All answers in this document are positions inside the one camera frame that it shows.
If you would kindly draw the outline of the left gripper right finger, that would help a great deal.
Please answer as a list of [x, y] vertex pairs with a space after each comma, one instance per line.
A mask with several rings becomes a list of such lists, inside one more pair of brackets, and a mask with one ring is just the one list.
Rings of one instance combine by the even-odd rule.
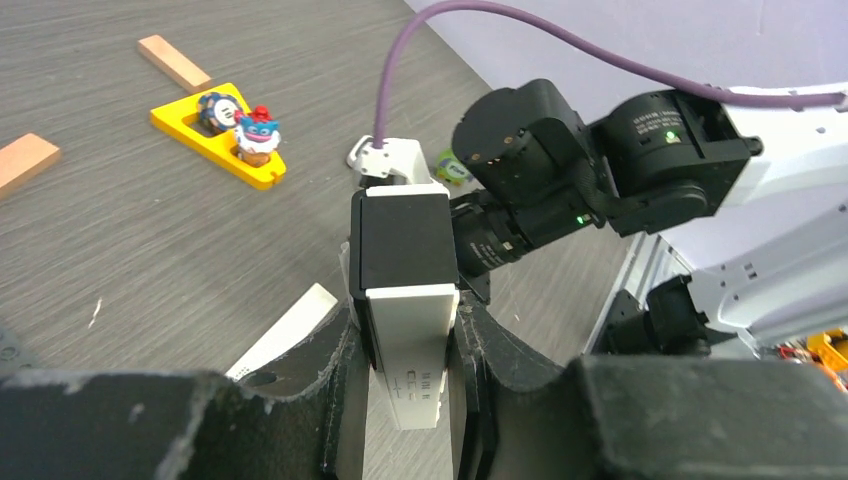
[[463, 294], [458, 479], [843, 479], [847, 397], [784, 361], [586, 355], [559, 366]]

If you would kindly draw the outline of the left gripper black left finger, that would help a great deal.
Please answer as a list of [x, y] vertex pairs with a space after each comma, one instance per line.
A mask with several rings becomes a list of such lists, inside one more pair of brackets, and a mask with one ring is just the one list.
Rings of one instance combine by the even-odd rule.
[[345, 307], [235, 382], [27, 369], [1, 380], [5, 479], [357, 479], [361, 344]]

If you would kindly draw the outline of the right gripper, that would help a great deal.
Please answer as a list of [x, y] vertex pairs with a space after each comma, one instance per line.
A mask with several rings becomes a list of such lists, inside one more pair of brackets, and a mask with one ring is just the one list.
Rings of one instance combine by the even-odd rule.
[[511, 212], [486, 190], [450, 200], [460, 289], [484, 305], [491, 302], [490, 272], [529, 252]]

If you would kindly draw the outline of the slim white remote control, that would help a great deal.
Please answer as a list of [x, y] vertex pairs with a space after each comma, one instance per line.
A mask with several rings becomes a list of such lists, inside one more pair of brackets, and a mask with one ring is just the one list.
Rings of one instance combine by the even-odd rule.
[[358, 191], [348, 245], [349, 299], [395, 426], [431, 429], [459, 303], [448, 190], [431, 183]]

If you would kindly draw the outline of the slim remote back cover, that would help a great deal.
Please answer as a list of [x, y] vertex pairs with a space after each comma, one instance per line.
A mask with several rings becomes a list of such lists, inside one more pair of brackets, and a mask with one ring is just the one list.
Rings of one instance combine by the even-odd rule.
[[338, 300], [314, 283], [247, 351], [225, 376], [238, 381], [304, 340], [331, 313]]

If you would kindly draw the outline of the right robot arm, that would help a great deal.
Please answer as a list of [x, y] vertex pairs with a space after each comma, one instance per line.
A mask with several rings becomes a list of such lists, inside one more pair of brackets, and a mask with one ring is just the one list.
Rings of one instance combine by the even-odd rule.
[[545, 79], [486, 94], [452, 139], [481, 185], [451, 203], [461, 287], [487, 300], [492, 270], [589, 225], [670, 231], [707, 261], [609, 320], [603, 349], [759, 350], [845, 327], [847, 116], [806, 93], [764, 100], [656, 91], [585, 124]]

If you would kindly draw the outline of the green owl toy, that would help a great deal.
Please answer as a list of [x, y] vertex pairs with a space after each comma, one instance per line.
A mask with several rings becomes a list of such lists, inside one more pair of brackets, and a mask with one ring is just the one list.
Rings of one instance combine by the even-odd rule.
[[439, 179], [455, 186], [463, 186], [473, 179], [471, 172], [457, 159], [450, 148], [440, 153], [435, 174]]

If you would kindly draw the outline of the wooden block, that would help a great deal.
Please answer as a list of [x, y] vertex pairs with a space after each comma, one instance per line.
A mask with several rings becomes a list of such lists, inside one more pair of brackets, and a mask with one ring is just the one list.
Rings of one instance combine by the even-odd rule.
[[42, 137], [28, 133], [1, 149], [1, 199], [61, 158], [61, 149]]

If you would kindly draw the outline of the orange toy board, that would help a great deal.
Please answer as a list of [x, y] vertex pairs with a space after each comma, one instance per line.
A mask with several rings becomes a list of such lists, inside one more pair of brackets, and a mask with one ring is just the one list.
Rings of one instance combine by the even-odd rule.
[[239, 89], [228, 82], [152, 109], [150, 121], [158, 130], [253, 188], [257, 190], [272, 188], [283, 179], [287, 170], [278, 153], [272, 153], [266, 165], [252, 167], [237, 158], [237, 142], [232, 133], [217, 133], [209, 136], [194, 128], [194, 125], [199, 122], [198, 100], [211, 93], [230, 95], [245, 112], [251, 111]]

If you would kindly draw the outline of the thin wooden stick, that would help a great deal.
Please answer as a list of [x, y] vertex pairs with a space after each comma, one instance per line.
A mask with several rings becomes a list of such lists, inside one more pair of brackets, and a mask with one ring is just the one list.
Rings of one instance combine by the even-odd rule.
[[188, 93], [212, 86], [213, 79], [161, 35], [151, 35], [137, 43], [139, 52]]

